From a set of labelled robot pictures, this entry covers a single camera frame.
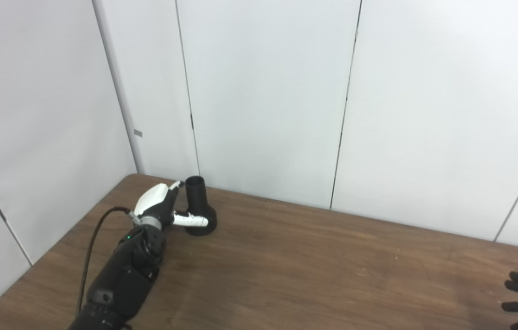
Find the black cylindrical object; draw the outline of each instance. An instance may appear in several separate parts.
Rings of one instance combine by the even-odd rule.
[[[188,234],[193,236],[208,235],[216,229],[218,224],[216,211],[208,204],[206,183],[201,176],[192,176],[186,179],[186,196],[188,209],[193,215],[200,215],[208,219],[206,227],[186,227]]]

